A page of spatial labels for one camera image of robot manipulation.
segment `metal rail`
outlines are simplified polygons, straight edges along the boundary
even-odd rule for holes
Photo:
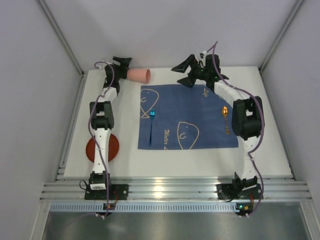
[[[278,33],[277,37],[275,38],[274,42],[271,45],[270,50],[268,51],[267,55],[265,56],[262,65],[259,67],[260,74],[263,73],[263,71],[266,69],[266,66],[268,65],[271,57],[274,55],[278,45],[280,44],[281,40],[284,38],[288,28],[292,24],[292,21],[294,20],[295,16],[297,15],[298,11],[301,9],[302,5],[305,3],[306,0],[296,0],[289,16],[286,18],[284,24],[282,25],[282,28],[280,32]]]
[[[38,6],[40,7],[40,9],[42,10],[44,16],[46,17],[46,19],[48,20],[49,24],[51,25],[56,37],[58,38],[58,40],[61,42],[66,54],[69,56],[70,60],[72,61],[75,69],[77,70],[77,72],[83,76],[84,71],[82,70],[74,52],[72,51],[65,35],[63,34],[63,32],[61,31],[54,15],[52,14],[51,10],[49,9],[47,3],[45,0],[35,0],[35,2],[38,4]]]
[[[84,190],[79,180],[62,180],[44,185],[40,201],[42,202],[79,202],[85,201]],[[114,178],[114,184],[128,184],[129,193],[126,202],[222,202],[218,199],[217,185],[230,183],[224,178]],[[307,183],[292,179],[264,179],[263,202],[300,202],[311,201]],[[247,202],[239,199],[234,202]]]
[[[57,175],[56,175],[56,179],[54,181],[55,182],[61,182],[61,181],[72,181],[72,179],[74,178],[65,178],[64,177],[64,174],[65,174],[65,169],[66,169],[66,166],[65,165],[61,165],[59,166],[58,170],[57,170]],[[228,180],[228,182],[226,183],[230,183],[231,179],[233,178],[234,176],[224,176],[224,177],[190,177],[190,178],[187,178],[187,177],[140,177],[140,178],[125,178],[126,180],[127,179],[135,179],[137,181],[137,179],[140,179],[140,180],[145,180],[145,179],[164,179],[166,181],[171,181],[171,180],[177,180],[177,179],[185,179],[185,180],[188,180],[189,182],[193,181],[194,179],[206,179],[206,180],[216,180],[216,181],[220,181],[220,180]],[[283,180],[293,180],[292,176],[264,176],[264,179],[267,179],[267,180],[270,180],[270,181],[283,181]]]
[[[312,240],[320,239],[320,219],[317,214],[316,206],[313,202],[301,202],[301,210],[305,224],[308,228]]]

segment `blue placemat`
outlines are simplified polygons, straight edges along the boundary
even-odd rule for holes
[[[140,94],[140,128],[138,149],[187,150],[237,148],[238,140],[231,128],[232,108],[206,86],[142,86]],[[228,108],[226,121],[222,108]],[[155,110],[152,144],[149,145],[150,110]]]

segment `orange spoon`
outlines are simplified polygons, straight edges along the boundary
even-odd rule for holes
[[[228,122],[227,122],[228,108],[226,106],[224,106],[221,110],[221,113],[224,116],[224,120],[225,120],[225,133],[230,134],[229,128],[228,128]]]

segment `printed fish drawing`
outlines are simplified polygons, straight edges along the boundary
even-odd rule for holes
[[[149,119],[150,118],[149,112],[151,111],[151,109],[154,108],[154,106],[158,102],[159,93],[153,89],[148,89],[148,88],[141,89],[140,92],[141,92],[141,96],[142,95],[144,96],[140,99],[140,109],[142,112],[142,116],[140,116],[140,118]]]
[[[176,135],[182,150],[192,149],[199,138],[199,128],[185,121],[180,121],[176,130]]]

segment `white tabletop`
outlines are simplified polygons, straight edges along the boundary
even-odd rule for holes
[[[170,68],[153,68],[150,85],[176,84],[182,73]],[[255,162],[265,177],[292,176],[279,136],[269,101],[257,67],[222,67],[221,72],[236,87],[260,96],[265,118],[265,134],[256,152]],[[89,103],[102,91],[104,70],[90,70],[66,160],[65,178],[89,177],[93,163],[86,156],[90,139],[87,129],[90,116]],[[138,149],[141,84],[120,80],[119,96],[112,103],[114,128],[119,140],[119,152],[109,163],[112,177],[225,177],[237,171],[237,148],[191,150],[141,150]]]

